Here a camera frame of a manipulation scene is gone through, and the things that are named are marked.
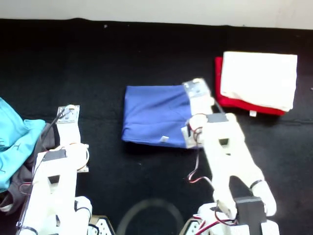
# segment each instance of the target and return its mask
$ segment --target white wall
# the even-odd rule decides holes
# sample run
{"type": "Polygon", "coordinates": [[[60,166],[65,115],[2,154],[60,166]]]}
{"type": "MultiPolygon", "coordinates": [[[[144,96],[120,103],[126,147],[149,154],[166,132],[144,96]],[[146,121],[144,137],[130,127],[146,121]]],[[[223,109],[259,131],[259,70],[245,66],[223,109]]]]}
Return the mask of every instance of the white wall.
{"type": "Polygon", "coordinates": [[[0,18],[313,29],[313,0],[0,0],[0,18]]]}

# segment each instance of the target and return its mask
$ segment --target gray cloth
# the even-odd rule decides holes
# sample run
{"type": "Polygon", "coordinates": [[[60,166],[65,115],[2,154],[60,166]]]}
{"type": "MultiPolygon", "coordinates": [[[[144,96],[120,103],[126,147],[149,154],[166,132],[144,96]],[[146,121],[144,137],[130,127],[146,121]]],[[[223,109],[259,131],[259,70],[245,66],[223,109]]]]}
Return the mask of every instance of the gray cloth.
{"type": "Polygon", "coordinates": [[[14,173],[11,178],[11,184],[0,203],[0,208],[12,204],[12,207],[6,214],[14,213],[25,201],[26,195],[20,192],[20,185],[25,182],[32,181],[32,167],[36,162],[38,153],[50,150],[55,147],[55,138],[53,128],[49,128],[50,124],[46,123],[45,128],[40,134],[33,153],[25,161],[25,163],[14,173]]]}

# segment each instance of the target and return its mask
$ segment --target teal cloth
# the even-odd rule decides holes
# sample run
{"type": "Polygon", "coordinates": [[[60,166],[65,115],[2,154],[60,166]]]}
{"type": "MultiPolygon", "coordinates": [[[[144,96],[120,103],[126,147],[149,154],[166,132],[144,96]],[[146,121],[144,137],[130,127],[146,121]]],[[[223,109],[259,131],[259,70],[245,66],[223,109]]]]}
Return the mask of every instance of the teal cloth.
{"type": "Polygon", "coordinates": [[[22,120],[0,97],[0,192],[10,186],[10,178],[34,150],[45,127],[43,120],[22,120]]]}

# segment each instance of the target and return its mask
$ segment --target white label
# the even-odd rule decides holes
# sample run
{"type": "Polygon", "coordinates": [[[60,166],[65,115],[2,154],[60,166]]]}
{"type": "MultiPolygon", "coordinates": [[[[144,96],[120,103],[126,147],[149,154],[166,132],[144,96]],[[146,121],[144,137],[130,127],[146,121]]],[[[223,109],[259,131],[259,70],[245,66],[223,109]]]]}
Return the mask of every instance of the white label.
{"type": "Polygon", "coordinates": [[[250,117],[256,117],[256,111],[250,110],[250,117]]]}
{"type": "Polygon", "coordinates": [[[167,142],[169,139],[169,137],[167,136],[162,136],[161,139],[160,139],[160,142],[167,142]]]}

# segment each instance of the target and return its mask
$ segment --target white cloth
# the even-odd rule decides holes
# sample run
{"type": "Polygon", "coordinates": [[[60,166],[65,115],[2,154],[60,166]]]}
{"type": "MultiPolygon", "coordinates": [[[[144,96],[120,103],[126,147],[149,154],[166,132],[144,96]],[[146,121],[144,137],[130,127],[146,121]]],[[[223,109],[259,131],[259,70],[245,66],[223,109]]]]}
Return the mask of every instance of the white cloth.
{"type": "Polygon", "coordinates": [[[221,94],[288,112],[293,108],[297,55],[224,53],[221,94]]]}

